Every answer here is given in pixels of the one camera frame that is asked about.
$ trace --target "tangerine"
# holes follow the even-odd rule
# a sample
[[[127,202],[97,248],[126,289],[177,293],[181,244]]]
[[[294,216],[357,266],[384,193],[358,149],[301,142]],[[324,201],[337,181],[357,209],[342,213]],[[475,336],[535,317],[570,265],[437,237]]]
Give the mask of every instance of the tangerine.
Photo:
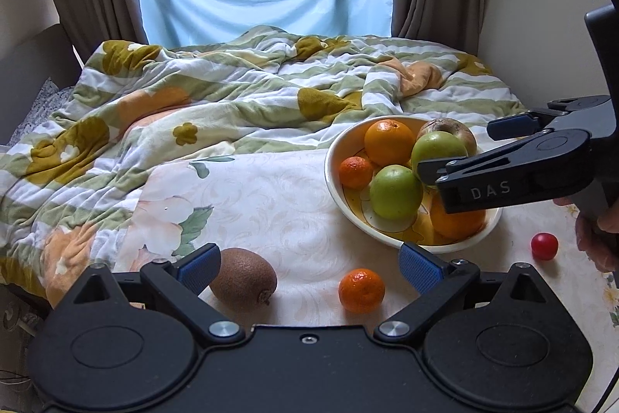
[[[337,174],[343,186],[363,189],[371,182],[374,169],[367,159],[361,156],[351,156],[340,164]]]
[[[404,123],[383,119],[368,128],[363,143],[369,159],[377,165],[406,166],[415,145],[415,136]]]
[[[369,313],[383,302],[385,283],[377,273],[366,268],[348,272],[338,289],[340,303],[352,313]]]
[[[437,232],[457,242],[476,234],[481,229],[486,221],[486,211],[472,210],[448,214],[445,212],[440,194],[435,193],[432,196],[429,219]]]

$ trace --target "floral tablecloth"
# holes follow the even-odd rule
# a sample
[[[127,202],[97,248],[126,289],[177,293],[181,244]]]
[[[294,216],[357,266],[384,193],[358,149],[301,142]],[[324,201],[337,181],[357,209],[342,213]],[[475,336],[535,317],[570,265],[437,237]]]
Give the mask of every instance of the floral tablecloth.
[[[364,234],[335,206],[324,182],[325,154],[237,154],[160,166],[144,188],[123,249],[140,249],[138,264],[132,265],[139,267],[152,258],[147,250],[157,249],[181,226],[186,242],[197,237],[195,243],[250,249],[273,265],[279,283],[270,306],[262,310],[230,313],[209,289],[202,293],[205,301],[244,326],[362,323],[372,329],[417,292],[398,272],[397,249]],[[178,224],[188,212],[190,222]],[[535,264],[593,349],[593,372],[579,401],[590,411],[617,367],[619,291],[610,276],[599,273],[576,249],[576,212],[551,202],[506,208],[490,236],[444,258],[465,257],[485,271],[507,271],[516,261]],[[537,263],[531,257],[530,239],[540,231],[559,239],[553,261]],[[358,267],[377,271],[387,286],[381,308],[366,316],[346,313],[337,295],[343,274]]]

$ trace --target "green apple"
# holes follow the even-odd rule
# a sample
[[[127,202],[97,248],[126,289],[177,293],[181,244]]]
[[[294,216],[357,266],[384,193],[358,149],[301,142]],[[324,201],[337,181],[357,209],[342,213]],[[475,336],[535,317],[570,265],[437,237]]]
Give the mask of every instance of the green apple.
[[[430,132],[415,142],[410,154],[410,166],[417,174],[417,163],[420,161],[451,156],[467,156],[464,142],[447,132]]]
[[[423,185],[413,170],[389,165],[374,176],[369,187],[372,209],[385,219],[404,219],[417,214]]]

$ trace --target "bed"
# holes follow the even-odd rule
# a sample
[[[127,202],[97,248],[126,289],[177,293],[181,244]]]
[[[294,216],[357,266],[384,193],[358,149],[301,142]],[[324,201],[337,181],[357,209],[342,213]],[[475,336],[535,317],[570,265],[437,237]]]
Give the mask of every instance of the bed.
[[[404,98],[401,69],[419,61],[438,69],[439,82]],[[337,211],[324,184],[326,148],[360,120],[407,114],[460,120],[488,149],[487,122],[522,111],[478,58],[424,41],[269,26],[176,50],[107,41],[71,99],[0,157],[0,275],[55,305],[92,262],[136,271],[216,242],[258,252],[279,277],[270,307],[232,314],[240,323],[370,327],[417,294],[397,274],[397,251]],[[505,270],[530,260],[534,233],[555,233],[565,253],[542,272],[595,355],[615,355],[619,296],[573,245],[574,214],[547,202],[506,209],[463,255]],[[337,282],[354,267],[386,279],[381,311],[339,307]],[[202,297],[227,312],[209,290]],[[596,362],[581,406],[592,406],[613,368]]]
[[[0,60],[0,156],[64,103],[82,66],[63,27],[52,25]],[[50,305],[15,283],[8,289],[45,317]]]

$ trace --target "apple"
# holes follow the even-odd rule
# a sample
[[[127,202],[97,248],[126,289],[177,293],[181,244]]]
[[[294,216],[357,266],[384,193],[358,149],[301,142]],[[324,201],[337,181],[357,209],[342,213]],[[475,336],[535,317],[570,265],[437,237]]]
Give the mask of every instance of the apple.
[[[369,202],[385,219],[404,219],[417,215],[422,203],[423,185],[413,170],[389,165],[374,176],[369,187]]]
[[[438,118],[428,121],[421,130],[419,130],[417,140],[430,132],[447,132],[464,143],[464,147],[469,156],[475,156],[477,154],[477,142],[473,132],[471,132],[464,123],[460,123],[458,120]]]
[[[451,156],[467,156],[464,142],[447,132],[430,132],[415,142],[410,154],[410,166],[417,174],[417,163],[420,161]]]

